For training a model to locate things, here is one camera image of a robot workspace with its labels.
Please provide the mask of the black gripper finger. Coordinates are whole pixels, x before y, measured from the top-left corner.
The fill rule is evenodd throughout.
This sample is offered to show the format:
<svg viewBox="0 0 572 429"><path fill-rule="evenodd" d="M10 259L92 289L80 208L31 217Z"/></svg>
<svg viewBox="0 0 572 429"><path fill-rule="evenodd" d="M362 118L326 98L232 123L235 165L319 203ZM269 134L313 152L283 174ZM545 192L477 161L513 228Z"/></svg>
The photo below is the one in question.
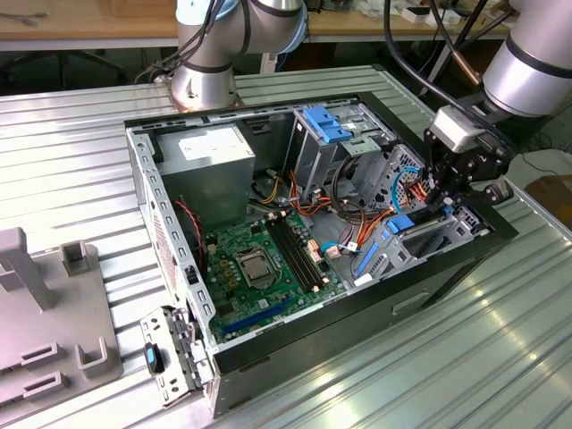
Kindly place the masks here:
<svg viewBox="0 0 572 429"><path fill-rule="evenodd" d="M461 206L497 206L514 197L514 190L506 181L493 181L483 189L470 186L458 189L449 199Z"/></svg>
<svg viewBox="0 0 572 429"><path fill-rule="evenodd" d="M424 143L427 146L425 167L431 188L425 201L430 209L437 210L445 198L447 147L430 129L425 130Z"/></svg>

